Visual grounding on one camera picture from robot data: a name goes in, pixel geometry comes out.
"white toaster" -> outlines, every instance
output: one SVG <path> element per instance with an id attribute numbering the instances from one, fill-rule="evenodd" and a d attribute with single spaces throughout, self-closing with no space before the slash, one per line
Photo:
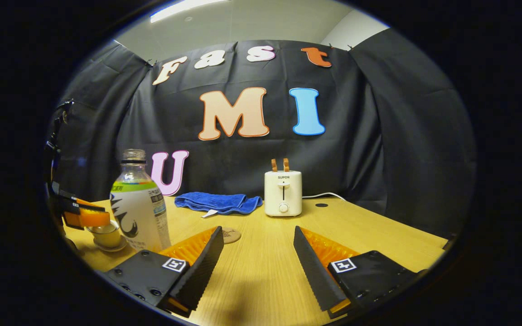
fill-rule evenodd
<path id="1" fill-rule="evenodd" d="M 265 214 L 269 216 L 297 216 L 301 214 L 302 182 L 299 171 L 265 173 Z"/>

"towel tag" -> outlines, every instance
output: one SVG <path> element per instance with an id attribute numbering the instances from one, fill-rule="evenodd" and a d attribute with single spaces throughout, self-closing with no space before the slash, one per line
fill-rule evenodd
<path id="1" fill-rule="evenodd" d="M 202 217 L 202 218 L 209 217 L 209 216 L 211 216 L 211 215 L 215 215 L 217 212 L 218 212 L 218 211 L 216 211 L 215 209 L 209 209 L 209 211 L 208 211 L 205 215 L 203 215 L 203 216 L 201 216 L 201 217 Z"/>

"letter m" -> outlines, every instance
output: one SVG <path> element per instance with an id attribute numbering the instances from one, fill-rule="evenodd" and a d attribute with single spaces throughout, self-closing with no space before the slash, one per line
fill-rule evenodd
<path id="1" fill-rule="evenodd" d="M 241 91 L 235 105 L 231 105 L 222 91 L 209 91 L 199 97 L 205 103 L 203 131 L 198 134 L 201 140 L 213 140 L 221 133 L 216 128 L 219 121 L 226 136 L 231 137 L 242 117 L 242 126 L 238 134 L 243 137 L 261 137 L 269 134 L 269 128 L 263 120 L 263 87 L 249 87 Z"/>

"plastic bottle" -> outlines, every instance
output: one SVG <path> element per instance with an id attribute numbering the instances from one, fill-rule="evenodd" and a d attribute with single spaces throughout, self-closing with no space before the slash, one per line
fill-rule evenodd
<path id="1" fill-rule="evenodd" d="M 110 192 L 112 212 L 128 243 L 136 250 L 159 252 L 170 246 L 166 205 L 160 189 L 145 171 L 143 150 L 122 155 L 122 173 Z"/>

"power cord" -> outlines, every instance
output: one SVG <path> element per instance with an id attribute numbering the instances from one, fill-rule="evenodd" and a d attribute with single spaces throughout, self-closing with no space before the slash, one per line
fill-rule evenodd
<path id="1" fill-rule="evenodd" d="M 315 198 L 315 197 L 319 197 L 319 196 L 323 196 L 323 195 L 333 195 L 343 201 L 346 201 L 345 199 L 342 198 L 342 196 L 336 195 L 333 192 L 324 192 L 323 194 L 318 194 L 318 195 L 313 195 L 313 196 L 302 196 L 301 198 Z"/>

